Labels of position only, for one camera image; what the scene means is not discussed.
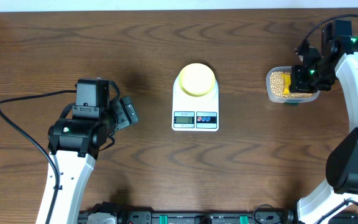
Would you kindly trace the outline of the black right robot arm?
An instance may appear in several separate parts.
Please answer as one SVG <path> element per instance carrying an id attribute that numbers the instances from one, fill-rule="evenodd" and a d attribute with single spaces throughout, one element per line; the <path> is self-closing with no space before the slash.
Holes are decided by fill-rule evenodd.
<path id="1" fill-rule="evenodd" d="M 312 193 L 299 199 L 284 223 L 328 223 L 350 205 L 358 206 L 358 37 L 352 33 L 351 15 L 324 20 L 321 49 L 304 38 L 296 49 L 300 65 L 291 68 L 289 91 L 316 93 L 341 84 L 349 118 L 349 134 L 330 153 L 326 178 Z"/>

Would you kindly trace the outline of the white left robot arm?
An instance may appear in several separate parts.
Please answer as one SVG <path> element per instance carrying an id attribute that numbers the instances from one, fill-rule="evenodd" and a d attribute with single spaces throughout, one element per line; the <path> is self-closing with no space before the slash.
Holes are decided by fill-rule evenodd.
<path id="1" fill-rule="evenodd" d="M 68 119 L 75 103 L 67 105 L 48 131 L 48 149 L 53 165 L 48 178 L 37 223 L 76 223 L 88 179 L 94 169 L 101 146 L 108 139 L 115 144 L 114 134 L 136 122 L 138 116 L 128 96 L 111 101 L 101 120 Z"/>

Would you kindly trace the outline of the yellow measuring scoop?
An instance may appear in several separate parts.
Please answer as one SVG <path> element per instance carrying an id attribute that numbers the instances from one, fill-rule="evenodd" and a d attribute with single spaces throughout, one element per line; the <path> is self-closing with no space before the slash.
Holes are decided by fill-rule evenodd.
<path id="1" fill-rule="evenodd" d="M 283 94 L 284 95 L 289 95 L 290 94 L 290 85 L 291 85 L 291 76 L 289 73 L 283 73 L 281 74 L 281 77 L 284 80 L 284 89 L 283 89 Z"/>

